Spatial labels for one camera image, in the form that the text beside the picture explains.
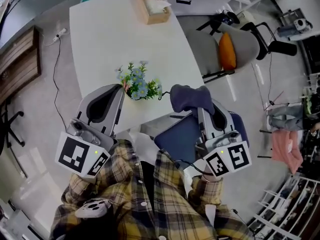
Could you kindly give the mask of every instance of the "gray tile floor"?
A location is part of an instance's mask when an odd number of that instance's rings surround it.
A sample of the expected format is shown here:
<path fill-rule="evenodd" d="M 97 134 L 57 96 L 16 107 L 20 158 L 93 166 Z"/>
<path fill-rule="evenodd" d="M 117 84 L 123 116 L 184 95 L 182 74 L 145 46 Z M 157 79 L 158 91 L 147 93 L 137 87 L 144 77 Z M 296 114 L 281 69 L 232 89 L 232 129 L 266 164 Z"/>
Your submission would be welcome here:
<path fill-rule="evenodd" d="M 53 8 L 35 20 L 35 25 L 45 36 L 46 44 L 51 42 L 60 29 L 69 29 L 68 6 Z M 277 23 L 272 18 L 261 14 L 254 16 L 257 22 L 267 21 L 273 30 L 276 29 Z M 198 27 L 205 20 L 204 17 L 179 19 L 185 31 Z M 263 35 L 266 39 L 270 38 L 267 32 L 263 32 Z M 56 88 L 53 83 L 53 70 L 58 49 L 58 42 L 51 46 L 41 45 L 42 75 L 20 91 L 9 107 L 12 114 L 19 110 L 25 114 L 16 120 L 12 128 L 25 140 L 26 145 L 22 148 L 13 141 L 12 148 L 29 174 L 23 186 L 14 193 L 12 201 L 18 208 L 23 209 L 45 238 L 49 236 L 55 209 L 61 203 L 60 196 L 70 177 L 67 170 L 54 162 L 60 132 L 64 130 L 54 106 Z M 257 201 L 262 197 L 263 190 L 276 189 L 288 173 L 284 164 L 271 159 L 257 158 L 259 154 L 270 153 L 270 136 L 259 132 L 265 113 L 257 85 L 260 85 L 263 103 L 267 102 L 270 84 L 269 63 L 270 55 L 262 61 L 254 61 L 253 67 L 249 65 L 239 70 L 231 75 L 229 80 L 222 78 L 207 84 L 214 99 L 228 110 L 242 116 L 250 141 L 252 166 L 225 177 L 222 197 L 222 201 L 230 208 L 237 209 L 245 221 L 252 218 L 253 213 L 261 208 Z M 274 99 L 284 91 L 278 100 L 279 103 L 298 101 L 302 86 L 306 83 L 301 55 L 288 57 L 274 54 L 271 70 L 270 98 Z M 55 79 L 60 89 L 56 104 L 64 121 L 68 123 L 74 117 L 82 98 L 69 34 L 61 38 L 61 54 Z M 173 122 L 174 119 L 165 116 L 147 123 L 144 130 L 154 135 L 165 130 Z"/>

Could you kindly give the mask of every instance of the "tissue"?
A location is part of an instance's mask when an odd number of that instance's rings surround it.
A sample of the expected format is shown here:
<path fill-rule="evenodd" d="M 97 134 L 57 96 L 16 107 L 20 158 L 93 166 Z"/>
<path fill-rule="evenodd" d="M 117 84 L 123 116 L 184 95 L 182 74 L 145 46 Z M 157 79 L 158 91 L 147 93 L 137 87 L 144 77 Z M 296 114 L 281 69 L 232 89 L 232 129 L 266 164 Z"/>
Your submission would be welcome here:
<path fill-rule="evenodd" d="M 171 5 L 163 0 L 144 0 L 144 3 L 150 15 L 163 14 L 166 12 L 165 7 Z"/>

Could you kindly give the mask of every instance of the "orange cushion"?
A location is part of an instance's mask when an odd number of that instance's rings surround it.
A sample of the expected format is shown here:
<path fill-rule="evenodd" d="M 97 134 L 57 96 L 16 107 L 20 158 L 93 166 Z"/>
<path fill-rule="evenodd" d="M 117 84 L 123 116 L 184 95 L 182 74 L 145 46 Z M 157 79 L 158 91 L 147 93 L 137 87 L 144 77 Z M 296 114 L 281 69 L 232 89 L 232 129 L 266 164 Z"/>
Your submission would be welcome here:
<path fill-rule="evenodd" d="M 219 58 L 224 70 L 234 70 L 237 67 L 234 46 L 228 33 L 224 33 L 220 39 Z"/>

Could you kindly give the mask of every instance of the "wooden tissue box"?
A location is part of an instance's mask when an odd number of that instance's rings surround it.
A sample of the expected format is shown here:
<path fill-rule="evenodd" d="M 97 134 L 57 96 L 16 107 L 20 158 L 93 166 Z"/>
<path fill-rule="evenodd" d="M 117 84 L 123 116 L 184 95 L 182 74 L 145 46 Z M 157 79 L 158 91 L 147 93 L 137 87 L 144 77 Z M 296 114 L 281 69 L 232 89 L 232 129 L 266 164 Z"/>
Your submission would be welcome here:
<path fill-rule="evenodd" d="M 150 15 L 146 7 L 145 0 L 138 0 L 138 4 L 139 9 L 141 10 L 141 14 L 143 16 L 143 20 L 147 25 L 167 22 L 170 17 L 171 12 L 168 7 L 164 8 L 165 13 L 157 13 Z"/>

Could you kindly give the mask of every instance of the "sleeve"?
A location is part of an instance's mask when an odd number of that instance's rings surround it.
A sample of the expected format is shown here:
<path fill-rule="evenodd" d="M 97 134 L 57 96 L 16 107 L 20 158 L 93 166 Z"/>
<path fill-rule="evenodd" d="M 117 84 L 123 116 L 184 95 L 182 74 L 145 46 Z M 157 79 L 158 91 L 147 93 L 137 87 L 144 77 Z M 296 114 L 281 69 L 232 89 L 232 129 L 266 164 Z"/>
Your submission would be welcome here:
<path fill-rule="evenodd" d="M 223 180 L 206 182 L 194 177 L 188 201 L 197 213 L 206 218 L 206 205 L 215 205 L 214 229 L 219 236 L 233 240 L 249 240 L 251 233 L 246 224 L 237 219 L 226 205 L 221 204 Z"/>
<path fill-rule="evenodd" d="M 133 152 L 132 145 L 127 140 L 119 140 L 119 145 L 114 153 L 126 158 L 128 153 Z M 83 179 L 77 174 L 72 174 L 68 187 L 61 197 L 62 205 L 55 211 L 53 224 L 51 226 L 50 240 L 56 240 L 66 234 L 71 228 L 80 224 L 81 220 L 75 216 L 85 201 L 88 201 L 106 188 L 118 182 L 119 179 L 126 177 L 127 171 L 121 166 L 121 161 L 115 156 L 111 156 L 104 167 L 95 178 L 95 182 Z"/>
<path fill-rule="evenodd" d="M 71 175 L 68 187 L 62 194 L 60 205 L 55 211 L 51 226 L 50 240 L 56 240 L 66 234 L 68 230 L 80 224 L 81 219 L 75 216 L 85 201 L 91 199 L 96 186 L 76 174 Z"/>

